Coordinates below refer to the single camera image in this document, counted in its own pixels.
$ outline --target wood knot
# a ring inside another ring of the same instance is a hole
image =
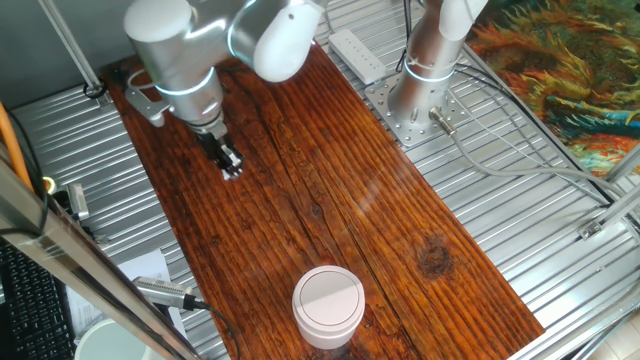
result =
[[[320,205],[318,204],[313,204],[313,206],[311,207],[311,212],[313,213],[313,216],[315,217],[322,217],[322,208],[320,207]]]
[[[451,267],[451,254],[441,236],[429,237],[425,241],[426,250],[420,255],[420,269],[429,279],[436,279]]]

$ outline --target metal grating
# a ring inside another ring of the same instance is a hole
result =
[[[422,8],[413,3],[412,9],[415,24]],[[334,30],[350,29],[382,60],[387,74],[395,74],[405,46],[402,2],[334,0],[328,14]],[[329,49],[328,36],[329,27],[322,22],[316,41],[365,99],[365,85]],[[472,54],[467,56],[473,61]],[[456,77],[452,91],[475,116],[456,124],[461,138],[485,165],[533,167],[534,159],[570,166],[569,155],[557,142],[501,95],[485,92],[464,77]],[[116,263],[160,248],[172,280],[197,291],[113,106],[100,109],[76,88],[25,106],[16,114],[34,141],[45,173],[62,185],[80,182],[85,186],[92,213],[86,224],[108,237],[104,251]],[[638,304],[637,298],[630,297],[635,293],[628,292],[638,277],[635,233],[621,223],[589,241],[578,240],[577,228],[604,211],[597,194],[551,175],[496,178],[478,173],[441,133],[404,150],[547,329],[514,358],[559,357]],[[627,190],[639,182],[640,177],[628,176],[619,185]],[[612,311],[596,316],[604,309]],[[207,313],[183,312],[182,318],[187,337],[200,354],[229,358]]]
[[[423,13],[415,2],[412,13],[415,25]],[[402,2],[332,1],[329,16],[335,31],[351,30],[387,66],[388,76],[396,74],[406,41]],[[329,35],[325,22],[316,41],[380,119],[364,96],[365,85],[328,47]],[[476,60],[470,52],[462,59],[479,66]],[[572,166],[571,155],[544,125],[524,117],[500,93],[462,74],[454,76],[451,92],[472,115],[457,117],[459,136],[485,166]],[[545,327],[514,359],[559,358],[640,304],[629,292],[639,275],[635,231],[619,223],[589,241],[578,236],[580,226],[604,211],[601,195],[587,183],[479,173],[441,131],[403,150]],[[639,179],[630,175],[619,185],[628,191]]]
[[[116,264],[161,249],[173,282],[193,286],[187,261],[151,187],[115,106],[100,108],[82,87],[15,111],[43,171],[58,185],[81,183],[91,217],[83,221],[109,239]],[[206,311],[181,312],[188,340],[207,359],[229,359]]]

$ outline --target wood grain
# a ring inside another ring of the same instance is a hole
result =
[[[504,359],[544,332],[320,48],[283,84],[219,71],[246,157],[233,182],[181,121],[153,128],[125,101],[113,71],[134,64],[107,71],[111,96],[244,358]],[[321,351],[300,336],[291,296],[304,273],[329,264],[361,279],[366,310],[348,345]]]

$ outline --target white cup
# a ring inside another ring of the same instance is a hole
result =
[[[351,339],[362,320],[364,288],[349,270],[321,266],[298,281],[292,305],[302,337],[319,349],[336,349]]]
[[[82,336],[74,360],[161,360],[145,343],[111,319],[94,325]]]

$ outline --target cup lid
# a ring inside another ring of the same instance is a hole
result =
[[[298,323],[325,335],[351,330],[364,313],[362,283],[350,271],[321,266],[306,273],[293,294]]]

